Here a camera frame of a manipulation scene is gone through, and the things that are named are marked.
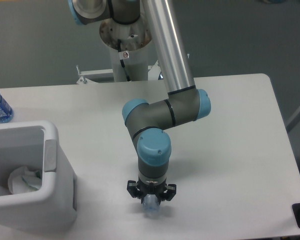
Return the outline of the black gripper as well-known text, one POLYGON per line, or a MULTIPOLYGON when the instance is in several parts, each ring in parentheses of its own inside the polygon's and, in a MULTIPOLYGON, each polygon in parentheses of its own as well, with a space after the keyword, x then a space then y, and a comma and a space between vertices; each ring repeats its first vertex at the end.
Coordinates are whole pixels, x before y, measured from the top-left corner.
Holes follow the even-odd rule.
POLYGON ((141 203, 146 195, 155 195, 158 200, 169 202, 177 194, 177 185, 166 184, 166 181, 155 185, 154 183, 145 184, 140 179, 128 180, 126 189, 132 198, 139 199, 141 203))

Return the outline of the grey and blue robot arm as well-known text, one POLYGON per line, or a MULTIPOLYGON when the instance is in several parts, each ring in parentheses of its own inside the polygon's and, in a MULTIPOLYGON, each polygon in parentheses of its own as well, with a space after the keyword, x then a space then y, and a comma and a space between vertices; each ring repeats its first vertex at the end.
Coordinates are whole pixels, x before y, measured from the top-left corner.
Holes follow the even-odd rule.
POLYGON ((68 5, 77 24, 101 22, 100 37, 115 52, 112 67, 125 82, 146 75, 146 67, 133 67, 129 60, 133 52, 154 43, 168 97, 154 103, 137 98, 123 106, 124 124, 138 157, 138 180, 129 180, 127 191, 142 202, 172 200, 177 186, 166 182, 172 152, 166 130, 211 112, 207 92, 196 87, 191 74, 172 1, 70 0, 68 5))

